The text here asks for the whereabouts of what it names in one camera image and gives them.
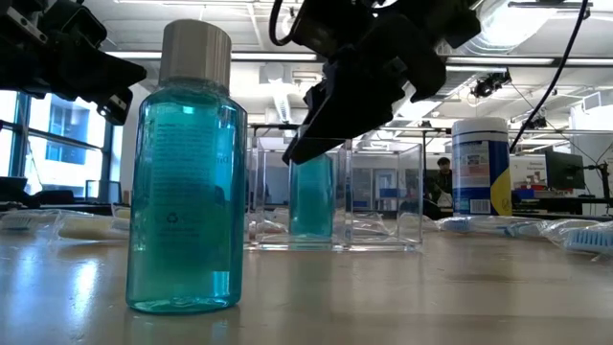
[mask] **computer monitor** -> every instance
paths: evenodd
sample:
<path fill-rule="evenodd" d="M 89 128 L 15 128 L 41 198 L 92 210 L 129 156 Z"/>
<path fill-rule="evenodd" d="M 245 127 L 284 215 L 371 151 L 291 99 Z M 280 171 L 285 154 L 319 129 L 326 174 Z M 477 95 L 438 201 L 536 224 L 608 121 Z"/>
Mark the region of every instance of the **computer monitor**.
<path fill-rule="evenodd" d="M 576 154 L 545 152 L 547 186 L 552 189 L 585 189 L 583 157 Z"/>
<path fill-rule="evenodd" d="M 5 177 L 0 176 L 0 184 L 4 186 L 11 186 L 16 191 L 23 191 L 28 184 L 28 179 L 26 177 Z"/>

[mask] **mouthwash bottle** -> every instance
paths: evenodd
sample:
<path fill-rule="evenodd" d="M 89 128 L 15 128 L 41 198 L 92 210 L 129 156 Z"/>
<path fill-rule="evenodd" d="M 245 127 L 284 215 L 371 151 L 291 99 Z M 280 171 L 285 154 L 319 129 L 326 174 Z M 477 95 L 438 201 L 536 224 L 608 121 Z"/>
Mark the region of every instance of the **mouthwash bottle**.
<path fill-rule="evenodd" d="M 247 114 L 229 98 L 232 42 L 177 20 L 164 30 L 160 89 L 140 108 L 125 300 L 154 313 L 240 299 Z"/>
<path fill-rule="evenodd" d="M 303 164 L 291 163 L 289 233 L 328 241 L 334 222 L 332 160 L 325 153 Z"/>

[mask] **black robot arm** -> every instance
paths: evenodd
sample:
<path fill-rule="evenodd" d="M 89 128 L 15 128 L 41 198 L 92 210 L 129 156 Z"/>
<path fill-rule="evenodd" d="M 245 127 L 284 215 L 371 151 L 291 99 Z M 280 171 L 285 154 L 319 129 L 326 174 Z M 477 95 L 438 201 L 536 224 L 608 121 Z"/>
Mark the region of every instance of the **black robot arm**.
<path fill-rule="evenodd" d="M 123 125 L 132 84 L 147 72 L 99 51 L 106 29 L 82 0 L 0 0 L 0 89 L 37 98 L 54 93 L 98 105 L 113 125 Z"/>
<path fill-rule="evenodd" d="M 325 79 L 305 97 L 308 115 L 285 152 L 285 163 L 303 163 L 392 120 L 403 86 L 417 90 L 411 102 L 434 96 L 446 71 L 434 51 L 443 39 L 457 48 L 481 32 L 476 0 L 397 0 L 376 8 L 373 0 L 306 0 L 288 37 L 277 39 L 281 0 L 270 21 L 273 43 L 293 41 L 323 56 Z"/>

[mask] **yellow label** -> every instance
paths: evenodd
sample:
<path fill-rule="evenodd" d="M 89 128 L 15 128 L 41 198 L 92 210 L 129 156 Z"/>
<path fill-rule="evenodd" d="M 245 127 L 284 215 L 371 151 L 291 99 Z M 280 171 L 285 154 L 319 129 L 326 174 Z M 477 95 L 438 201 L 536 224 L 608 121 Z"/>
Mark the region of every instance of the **yellow label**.
<path fill-rule="evenodd" d="M 498 216 L 512 216 L 511 172 L 503 171 L 491 185 L 491 204 Z"/>

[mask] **transparent plastic container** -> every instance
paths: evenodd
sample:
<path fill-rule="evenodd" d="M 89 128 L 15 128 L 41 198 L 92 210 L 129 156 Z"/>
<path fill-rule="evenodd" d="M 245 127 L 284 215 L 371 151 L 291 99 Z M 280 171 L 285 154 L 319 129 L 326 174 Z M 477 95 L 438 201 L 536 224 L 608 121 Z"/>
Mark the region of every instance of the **transparent plastic container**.
<path fill-rule="evenodd" d="M 311 145 L 333 139 L 308 139 Z M 257 138 L 252 162 L 257 212 L 253 248 L 343 250 L 351 212 L 346 209 L 351 151 L 345 142 L 301 165 L 283 161 L 288 138 Z M 270 191 L 284 186 L 283 191 Z"/>
<path fill-rule="evenodd" d="M 386 150 L 365 148 L 381 147 Z M 347 248 L 356 251 L 413 251 L 421 247 L 423 159 L 421 144 L 400 141 L 353 143 L 352 166 L 370 170 L 371 210 L 352 214 Z M 351 196 L 359 191 L 351 180 Z"/>

